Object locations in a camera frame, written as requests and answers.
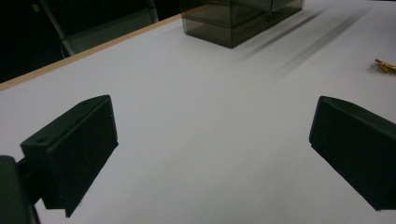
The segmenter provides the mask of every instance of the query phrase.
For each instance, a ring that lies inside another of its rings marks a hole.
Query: small gold object
[[[386,63],[379,59],[375,59],[375,61],[378,63],[378,71],[382,73],[387,73],[387,72],[396,73],[396,65],[393,65],[391,63]]]

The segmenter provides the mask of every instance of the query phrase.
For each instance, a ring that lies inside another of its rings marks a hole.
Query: dark translucent container
[[[180,0],[184,32],[233,48],[303,8],[304,0]]]

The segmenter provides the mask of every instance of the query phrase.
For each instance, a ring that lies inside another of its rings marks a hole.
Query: dark floor
[[[132,4],[129,0],[117,0],[116,2]],[[134,1],[133,7],[128,7],[128,10],[139,10],[147,4],[146,1],[140,2],[141,6],[136,6],[137,1]],[[172,0],[166,4],[162,1],[155,2],[159,5],[157,13],[161,15],[160,20],[179,13],[178,0]],[[2,21],[0,23],[2,30],[0,34],[0,83],[68,57],[67,50],[62,46],[61,39],[39,0],[3,0],[2,9],[3,11],[0,13]],[[110,11],[115,17],[131,13],[113,9]]]
[[[0,82],[64,58],[61,40],[50,20],[44,10],[34,11],[32,4],[36,3],[25,0],[6,1],[7,11],[0,16],[6,22],[1,34]]]

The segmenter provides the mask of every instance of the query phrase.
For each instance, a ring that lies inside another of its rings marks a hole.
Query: wooden table edge
[[[89,56],[91,54],[94,54],[94,53],[96,53],[96,52],[98,52],[100,50],[107,49],[107,48],[109,48],[109,47],[111,47],[113,45],[116,45],[116,44],[118,44],[118,43],[120,43],[122,41],[125,41],[127,39],[130,39],[130,38],[132,38],[134,36],[142,35],[145,32],[148,32],[150,30],[153,30],[153,29],[156,29],[158,27],[161,27],[161,26],[163,26],[163,25],[165,25],[167,23],[179,20],[180,18],[181,18],[181,16],[180,16],[180,14],[178,14],[178,15],[173,16],[171,18],[168,18],[166,20],[153,23],[153,24],[151,24],[151,25],[149,25],[147,27],[144,27],[144,28],[142,28],[140,30],[131,32],[128,35],[123,35],[123,36],[118,37],[116,39],[110,40],[110,41],[108,41],[108,42],[106,42],[104,44],[96,46],[96,47],[94,47],[92,49],[87,49],[87,50],[85,50],[85,51],[83,51],[83,52],[81,52],[79,54],[76,54],[76,55],[73,55],[71,57],[68,57],[68,58],[65,58],[63,60],[60,60],[59,62],[49,64],[49,65],[44,66],[42,68],[39,68],[39,69],[37,69],[37,70],[35,70],[33,72],[30,72],[30,73],[27,73],[25,75],[22,75],[22,76],[19,76],[19,77],[15,77],[15,78],[13,78],[11,80],[8,80],[6,82],[0,83],[0,91],[7,90],[7,89],[9,89],[11,87],[14,87],[16,85],[19,85],[19,84],[25,82],[25,81],[34,79],[36,77],[40,77],[40,76],[42,76],[44,74],[47,74],[50,71],[53,71],[55,69],[58,69],[58,68],[63,67],[65,65],[68,65],[68,64],[70,64],[72,62],[75,62],[77,60],[85,58],[85,57],[87,57],[87,56]]]

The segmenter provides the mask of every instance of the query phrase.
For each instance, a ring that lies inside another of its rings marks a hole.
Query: table surface
[[[308,0],[235,49],[184,35],[175,18],[3,84],[0,152],[20,160],[27,137],[110,94],[120,145],[71,218],[37,203],[43,224],[394,223],[308,136],[320,95],[396,122],[396,76],[375,65],[396,62],[395,11]]]

